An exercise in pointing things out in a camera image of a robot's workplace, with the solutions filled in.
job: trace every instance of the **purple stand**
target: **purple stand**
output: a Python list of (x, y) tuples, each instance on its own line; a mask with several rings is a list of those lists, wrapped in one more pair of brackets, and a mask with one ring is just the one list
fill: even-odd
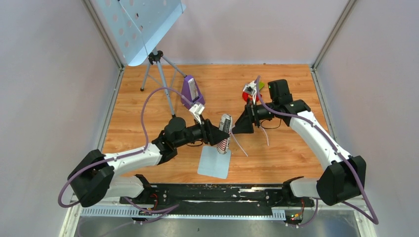
[[(187, 75), (183, 79), (182, 95), (185, 96), (186, 99), (188, 99), (189, 101), (192, 101), (192, 105), (195, 104), (196, 102), (199, 102), (204, 105), (205, 104), (204, 96), (201, 94), (201, 91), (199, 91), (199, 87), (196, 81), (195, 81), (195, 86), (198, 91), (198, 97), (195, 100), (192, 100), (191, 92), (189, 90), (189, 83), (188, 83), (188, 81), (192, 78), (194, 77), (191, 75)], [(181, 98), (180, 101), (182, 102), (183, 106), (185, 106), (187, 109), (191, 108), (191, 106), (188, 105), (188, 103), (186, 103), (186, 101), (183, 98)]]

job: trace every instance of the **tripod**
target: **tripod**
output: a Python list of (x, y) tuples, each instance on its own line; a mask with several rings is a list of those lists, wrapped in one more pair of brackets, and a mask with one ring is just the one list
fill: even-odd
[[(162, 51), (157, 51), (156, 48), (153, 49), (153, 51), (148, 55), (148, 61), (149, 63), (147, 64), (147, 69), (145, 71), (145, 75), (144, 75), (144, 80), (143, 80), (143, 84), (141, 86), (141, 91), (144, 91), (144, 86), (145, 86), (145, 82), (147, 80), (148, 77), (148, 72), (150, 71), (150, 67), (151, 65), (154, 64), (154, 62), (156, 62), (157, 64), (157, 68), (159, 69), (159, 73), (160, 73), (160, 77), (162, 79), (162, 83), (164, 87), (167, 87), (167, 83), (166, 83), (166, 79), (165, 79), (165, 74), (163, 72), (162, 69), (162, 64), (160, 63), (160, 59), (163, 58), (166, 62), (168, 62), (173, 68), (175, 68), (176, 71), (178, 71), (184, 78), (186, 77), (186, 74), (184, 74), (174, 63), (172, 63), (170, 60), (168, 60), (168, 58), (163, 56), (163, 52)], [(171, 103), (170, 100), (170, 95), (169, 95), (169, 91), (165, 90), (165, 94), (166, 97), (168, 98), (168, 102), (169, 102), (169, 106), (170, 106), (170, 112), (171, 112), (171, 116), (174, 118), (176, 117), (175, 113), (174, 113), (174, 109), (173, 109), (173, 105)]]

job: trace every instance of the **wooden tabletop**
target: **wooden tabletop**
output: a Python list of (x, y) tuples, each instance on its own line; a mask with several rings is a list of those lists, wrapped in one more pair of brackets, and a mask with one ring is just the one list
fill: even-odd
[[(242, 90), (245, 83), (261, 75), (261, 81), (268, 83), (286, 79), (293, 99), (304, 100), (314, 112), (317, 120), (327, 129), (319, 99), (307, 65), (178, 65), (187, 75), (193, 75), (204, 98), (203, 116), (218, 126), (221, 115), (233, 117), (233, 122), (244, 110)], [(163, 66), (166, 80), (170, 84), (174, 69)], [(121, 88), (108, 129), (104, 153), (125, 151), (145, 144), (140, 114), (145, 98), (160, 87), (151, 78), (147, 79), (145, 90), (140, 91), (145, 73), (144, 66), (126, 68)], [(160, 76), (157, 66), (151, 67), (150, 75), (157, 80)], [(173, 88), (181, 91), (183, 77), (177, 73)], [(261, 94), (269, 98), (267, 88)], [(175, 93), (170, 94), (176, 115), (193, 125), (193, 118), (182, 106)], [(164, 91), (157, 92), (147, 104), (144, 122), (150, 140), (155, 139), (171, 119), (168, 101)], [(265, 127), (275, 127), (279, 119), (266, 121)], [(232, 139), (230, 168), (227, 179), (218, 179), (197, 174), (202, 147), (183, 146), (178, 155), (164, 164), (145, 167), (127, 173), (127, 176), (143, 174), (151, 183), (282, 183), (297, 176), (320, 177), (321, 166), (313, 152), (298, 134), (285, 123), (277, 129), (266, 130), (269, 146), (261, 129), (255, 127), (254, 134), (238, 134), (236, 138), (249, 157), (239, 149)]]

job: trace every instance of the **gray floor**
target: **gray floor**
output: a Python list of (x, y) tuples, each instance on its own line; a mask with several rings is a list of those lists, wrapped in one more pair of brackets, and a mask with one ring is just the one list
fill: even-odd
[[(312, 212), (306, 210), (305, 219)], [(82, 217), (80, 234), (98, 237), (130, 218)], [(307, 227), (293, 229), (279, 221), (162, 219), (150, 224), (130, 224), (106, 237), (360, 237), (353, 211), (319, 211)]]

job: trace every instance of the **white wall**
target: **white wall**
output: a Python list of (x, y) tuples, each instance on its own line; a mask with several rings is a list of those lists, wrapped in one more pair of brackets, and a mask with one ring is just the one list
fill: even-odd
[(380, 237), (419, 232), (418, 11), (359, 0), (319, 68), (338, 140), (367, 161)]
[(313, 63), (347, 0), (182, 0), (158, 45), (175, 63)]
[(3, 1), (0, 22), (0, 236), (58, 236), (119, 69), (81, 0)]

